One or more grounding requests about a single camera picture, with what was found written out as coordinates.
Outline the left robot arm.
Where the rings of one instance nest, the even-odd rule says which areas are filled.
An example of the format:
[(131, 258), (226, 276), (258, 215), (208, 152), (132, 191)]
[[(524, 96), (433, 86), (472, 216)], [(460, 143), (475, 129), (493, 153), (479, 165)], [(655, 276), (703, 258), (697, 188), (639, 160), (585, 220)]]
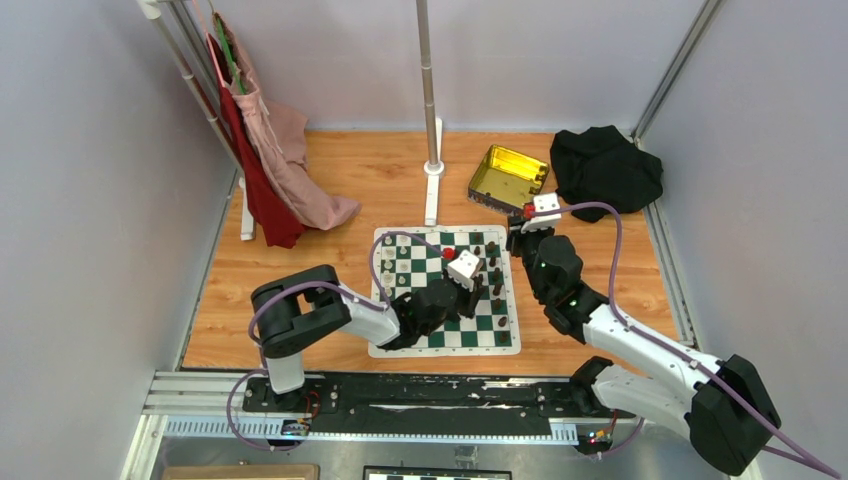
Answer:
[(302, 352), (329, 334), (349, 333), (387, 351), (409, 348), (449, 322), (471, 318), (483, 292), (477, 274), (447, 269), (412, 293), (377, 302), (346, 286), (327, 264), (258, 287), (248, 336), (266, 370), (268, 400), (283, 413), (304, 405)]

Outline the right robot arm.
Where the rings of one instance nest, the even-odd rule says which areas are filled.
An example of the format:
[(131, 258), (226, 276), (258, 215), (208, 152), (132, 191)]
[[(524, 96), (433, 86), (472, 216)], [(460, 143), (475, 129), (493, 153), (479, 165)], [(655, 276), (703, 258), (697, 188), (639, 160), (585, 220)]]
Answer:
[(551, 326), (637, 369), (586, 361), (572, 376), (575, 411), (632, 413), (687, 439), (715, 469), (743, 473), (782, 425), (756, 367), (740, 355), (722, 360), (685, 347), (615, 309), (582, 280), (582, 260), (553, 227), (512, 216), (507, 228), (506, 247), (521, 259)]

